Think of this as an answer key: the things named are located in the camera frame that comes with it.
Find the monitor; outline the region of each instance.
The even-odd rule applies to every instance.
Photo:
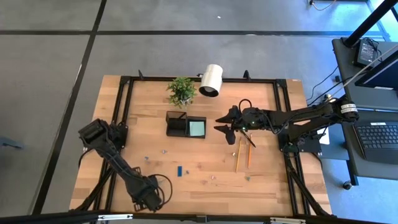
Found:
[[[398,50],[355,82],[357,86],[398,90]]]

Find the small blue object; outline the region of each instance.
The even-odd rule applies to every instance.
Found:
[[[177,176],[182,177],[182,166],[178,166]]]

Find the white lamp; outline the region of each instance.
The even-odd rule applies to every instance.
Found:
[[[223,83],[223,68],[219,65],[211,64],[206,68],[206,72],[201,78],[199,92],[205,96],[218,96]]]

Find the wooden stick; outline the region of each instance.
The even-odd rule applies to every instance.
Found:
[[[242,143],[242,137],[239,140],[239,149],[238,149],[238,158],[236,158],[236,168],[235,168],[235,173],[238,172],[238,166],[239,166],[239,155],[241,154],[241,143]]]
[[[251,144],[249,142],[248,168],[250,167],[250,161],[251,161]]]

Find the white cable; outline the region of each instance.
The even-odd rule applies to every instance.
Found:
[[[384,52],[382,55],[380,55],[378,58],[374,59],[369,65],[365,66],[364,68],[362,68],[361,71],[359,71],[357,74],[355,74],[350,80],[348,80],[340,89],[338,89],[337,91],[335,91],[334,94],[331,95],[330,98],[333,98],[333,96],[338,93],[340,90],[342,90],[345,86],[347,86],[350,82],[352,82],[359,74],[361,74],[363,71],[365,71],[369,66],[371,66],[374,62],[378,61],[381,57],[385,56],[388,52],[390,52],[391,50],[394,50],[396,47],[398,47],[398,45],[393,46],[390,50]]]
[[[323,9],[317,8],[317,6],[315,5],[315,1],[312,2],[312,5],[313,5],[313,7],[314,7],[316,10],[322,11],[322,10],[325,10],[325,9],[329,8],[329,7],[330,7],[332,4],[334,4],[336,1],[337,1],[337,0],[334,0],[332,3],[330,3],[330,5],[328,5],[327,7],[324,7]]]

